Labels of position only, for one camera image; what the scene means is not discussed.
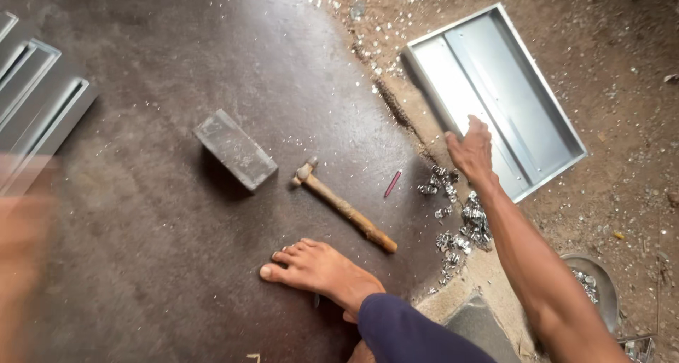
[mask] aluminum tray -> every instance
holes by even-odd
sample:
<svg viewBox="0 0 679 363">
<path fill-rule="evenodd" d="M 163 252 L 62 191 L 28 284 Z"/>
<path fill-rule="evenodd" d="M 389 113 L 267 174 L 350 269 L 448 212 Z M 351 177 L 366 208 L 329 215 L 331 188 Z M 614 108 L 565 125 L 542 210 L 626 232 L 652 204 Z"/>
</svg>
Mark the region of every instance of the aluminum tray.
<svg viewBox="0 0 679 363">
<path fill-rule="evenodd" d="M 493 170 L 519 202 L 587 155 L 501 4 L 408 43 L 403 55 L 439 124 L 488 124 Z"/>
</svg>

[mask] toenail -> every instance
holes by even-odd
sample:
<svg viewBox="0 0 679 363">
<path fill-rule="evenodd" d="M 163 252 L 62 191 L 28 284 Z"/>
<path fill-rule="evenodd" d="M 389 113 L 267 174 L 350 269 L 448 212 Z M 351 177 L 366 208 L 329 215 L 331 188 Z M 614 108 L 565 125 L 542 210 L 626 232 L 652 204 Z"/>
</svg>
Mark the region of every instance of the toenail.
<svg viewBox="0 0 679 363">
<path fill-rule="evenodd" d="M 261 269 L 259 269 L 259 276 L 262 278 L 271 277 L 271 268 L 268 266 L 262 266 Z"/>
</svg>

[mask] bare foot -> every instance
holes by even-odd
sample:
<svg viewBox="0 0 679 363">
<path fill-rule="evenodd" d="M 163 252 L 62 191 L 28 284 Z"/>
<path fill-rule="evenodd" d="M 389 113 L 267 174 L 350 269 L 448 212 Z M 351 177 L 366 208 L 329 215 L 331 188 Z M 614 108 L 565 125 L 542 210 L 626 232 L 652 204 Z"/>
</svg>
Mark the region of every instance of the bare foot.
<svg viewBox="0 0 679 363">
<path fill-rule="evenodd" d="M 266 264 L 259 269 L 263 279 L 324 295 L 346 310 L 344 319 L 349 322 L 357 319 L 365 297 L 384 292 L 377 278 L 323 242 L 302 238 L 271 259 L 288 268 Z"/>
<path fill-rule="evenodd" d="M 354 348 L 354 353 L 346 363 L 375 363 L 373 351 L 370 351 L 365 341 L 361 340 Z"/>
</svg>

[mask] hand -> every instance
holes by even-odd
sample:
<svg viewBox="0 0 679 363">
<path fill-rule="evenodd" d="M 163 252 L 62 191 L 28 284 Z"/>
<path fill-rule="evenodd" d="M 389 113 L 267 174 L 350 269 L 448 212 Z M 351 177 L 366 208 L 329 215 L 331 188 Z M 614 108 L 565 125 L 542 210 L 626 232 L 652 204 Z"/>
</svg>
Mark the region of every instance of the hand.
<svg viewBox="0 0 679 363">
<path fill-rule="evenodd" d="M 493 180 L 495 174 L 490 160 L 488 124 L 470 115 L 469 131 L 464 141 L 460 143 L 454 133 L 446 132 L 446 142 L 453 164 L 464 173 L 472 185 L 480 188 Z"/>
</svg>

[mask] hammer head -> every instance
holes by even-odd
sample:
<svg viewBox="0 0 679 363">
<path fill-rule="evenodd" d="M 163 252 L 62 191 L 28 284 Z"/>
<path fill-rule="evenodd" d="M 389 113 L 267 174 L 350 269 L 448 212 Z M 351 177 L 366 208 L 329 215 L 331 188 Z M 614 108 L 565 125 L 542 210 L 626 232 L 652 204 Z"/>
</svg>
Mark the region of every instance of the hammer head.
<svg viewBox="0 0 679 363">
<path fill-rule="evenodd" d="M 317 157 L 311 156 L 309 159 L 307 159 L 304 165 L 297 169 L 297 172 L 295 173 L 295 176 L 292 180 L 293 186 L 300 186 L 304 180 L 306 180 L 309 175 L 311 175 L 311 172 L 314 170 L 314 168 L 316 168 L 317 165 Z"/>
</svg>

